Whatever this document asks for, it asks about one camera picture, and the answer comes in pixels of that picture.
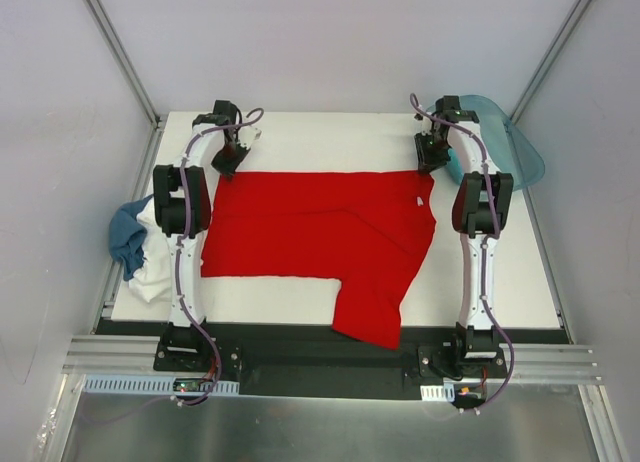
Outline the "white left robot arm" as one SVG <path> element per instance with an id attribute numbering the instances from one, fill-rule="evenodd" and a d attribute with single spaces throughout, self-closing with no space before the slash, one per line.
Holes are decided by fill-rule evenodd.
<path id="1" fill-rule="evenodd" d="M 155 222 L 168 245 L 171 287 L 168 327 L 157 351 L 158 370 L 167 362 L 180 370 L 214 376 L 219 367 L 213 340 L 203 327 L 201 256 L 212 218 L 214 184 L 220 177 L 232 179 L 250 151 L 252 142 L 242 140 L 245 126 L 233 102 L 217 100 L 210 112 L 195 117 L 190 138 L 176 160 L 153 169 Z"/>

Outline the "red t shirt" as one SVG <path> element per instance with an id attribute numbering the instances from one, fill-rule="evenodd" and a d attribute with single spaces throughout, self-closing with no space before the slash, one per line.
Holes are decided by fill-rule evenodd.
<path id="1" fill-rule="evenodd" d="M 239 173 L 216 189 L 201 274 L 336 279 L 333 330 L 395 350 L 434 187 L 414 171 Z"/>

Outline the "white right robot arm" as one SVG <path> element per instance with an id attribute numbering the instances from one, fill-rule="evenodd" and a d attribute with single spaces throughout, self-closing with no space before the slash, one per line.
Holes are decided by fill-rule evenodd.
<path id="1" fill-rule="evenodd" d="M 502 357 L 503 337 L 494 309 L 495 251 L 506 226 L 513 176 L 501 171 L 481 138 L 479 116 L 444 96 L 435 110 L 424 109 L 412 93 L 410 104 L 421 123 L 414 136 L 418 172 L 430 174 L 455 156 L 463 171 L 451 210 L 451 225 L 460 236 L 463 256 L 462 304 L 450 345 L 429 357 L 429 368 L 459 381 L 484 375 Z"/>

